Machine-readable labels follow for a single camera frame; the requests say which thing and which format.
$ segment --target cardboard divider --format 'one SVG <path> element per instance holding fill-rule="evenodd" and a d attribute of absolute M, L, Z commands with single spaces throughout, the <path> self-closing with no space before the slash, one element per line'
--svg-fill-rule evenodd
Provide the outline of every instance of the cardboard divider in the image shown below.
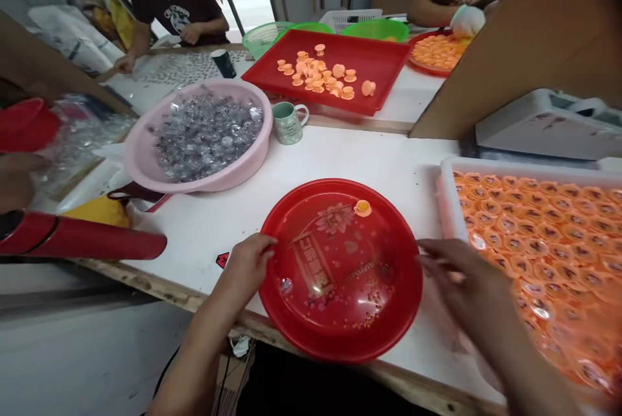
<path fill-rule="evenodd" d="M 409 137 L 460 139 L 539 87 L 622 108 L 622 39 L 614 0 L 503 0 Z"/>

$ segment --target hand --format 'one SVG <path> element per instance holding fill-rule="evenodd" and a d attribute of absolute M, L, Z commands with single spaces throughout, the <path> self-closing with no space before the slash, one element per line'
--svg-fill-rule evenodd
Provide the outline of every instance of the hand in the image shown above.
<path fill-rule="evenodd" d="M 126 56 L 119 58 L 115 63 L 115 69 L 122 74 L 131 74 L 136 64 L 136 55 L 128 53 Z"/>
<path fill-rule="evenodd" d="M 443 301 L 489 364 L 518 354 L 529 338 L 510 294 L 510 280 L 460 240 L 418 240 L 428 255 L 419 260 Z"/>
<path fill-rule="evenodd" d="M 455 12 L 449 27 L 458 38 L 473 38 L 485 23 L 484 11 L 474 6 L 462 5 Z"/>
<path fill-rule="evenodd" d="M 212 295 L 224 296 L 223 304 L 237 316 L 266 278 L 266 265 L 274 256 L 277 240 L 255 233 L 236 244 L 229 255 Z"/>
<path fill-rule="evenodd" d="M 199 40 L 201 34 L 203 34 L 201 25 L 199 23 L 193 23 L 186 24 L 181 30 L 180 35 L 184 42 L 194 45 Z"/>
<path fill-rule="evenodd" d="M 14 152 L 0 156 L 0 171 L 37 171 L 43 170 L 50 164 L 45 157 L 28 152 Z"/>

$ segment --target black cup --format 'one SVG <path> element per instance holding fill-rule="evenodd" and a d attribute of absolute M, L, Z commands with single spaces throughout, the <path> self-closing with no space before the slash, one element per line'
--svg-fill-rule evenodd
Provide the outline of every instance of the black cup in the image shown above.
<path fill-rule="evenodd" d="M 214 60 L 214 63 L 216 63 L 216 66 L 218 66 L 220 74 L 222 74 L 224 78 L 233 79 L 236 76 L 228 51 L 225 49 L 214 50 L 210 56 Z"/>

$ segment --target white plastic bag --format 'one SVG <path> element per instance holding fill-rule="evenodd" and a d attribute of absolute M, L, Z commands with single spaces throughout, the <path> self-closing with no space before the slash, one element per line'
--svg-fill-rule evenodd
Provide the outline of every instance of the white plastic bag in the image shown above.
<path fill-rule="evenodd" d="M 51 39 L 52 48 L 91 76 L 105 73 L 123 56 L 75 6 L 35 6 L 28 16 Z"/>

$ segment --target red plastic tray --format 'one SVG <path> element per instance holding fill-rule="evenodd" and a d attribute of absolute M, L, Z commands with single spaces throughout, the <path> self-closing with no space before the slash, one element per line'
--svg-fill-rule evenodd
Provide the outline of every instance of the red plastic tray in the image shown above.
<path fill-rule="evenodd" d="M 328 91 L 324 93 L 307 91 L 304 84 L 294 87 L 292 77 L 277 71 L 278 60 L 286 60 L 295 67 L 297 53 L 301 50 L 315 58 L 314 47 L 319 43 L 326 45 L 326 49 L 324 56 L 316 59 L 326 62 L 327 68 L 332 69 L 335 64 L 343 64 L 346 69 L 356 70 L 356 82 L 345 84 L 354 88 L 352 100 L 343 100 Z M 373 116 L 384 105 L 395 79 L 410 56 L 410 50 L 412 46 L 408 43 L 290 29 L 242 75 L 242 79 L 267 91 Z M 364 97 L 361 93 L 361 85 L 366 80 L 376 83 L 373 96 Z"/>
<path fill-rule="evenodd" d="M 408 41 L 408 43 L 412 45 L 412 47 L 414 48 L 415 44 L 418 41 L 423 40 L 424 38 L 438 36 L 438 35 L 448 36 L 451 34 L 452 34 L 451 30 L 435 30 L 433 32 L 426 32 L 425 34 L 420 34 L 416 37 L 413 37 L 412 39 Z M 425 63 L 420 63 L 416 61 L 416 59 L 414 59 L 411 54 L 408 55 L 408 65 L 416 69 L 418 72 L 424 73 L 430 76 L 449 77 L 449 75 L 453 71 L 453 69 L 441 69 L 441 68 L 437 68 L 434 66 L 426 65 Z"/>
<path fill-rule="evenodd" d="M 367 200 L 371 215 L 353 207 Z M 360 363 L 388 351 L 419 308 L 422 270 L 411 229 L 379 193 L 347 179 L 289 192 L 262 233 L 279 240 L 259 290 L 270 319 L 316 358 Z"/>

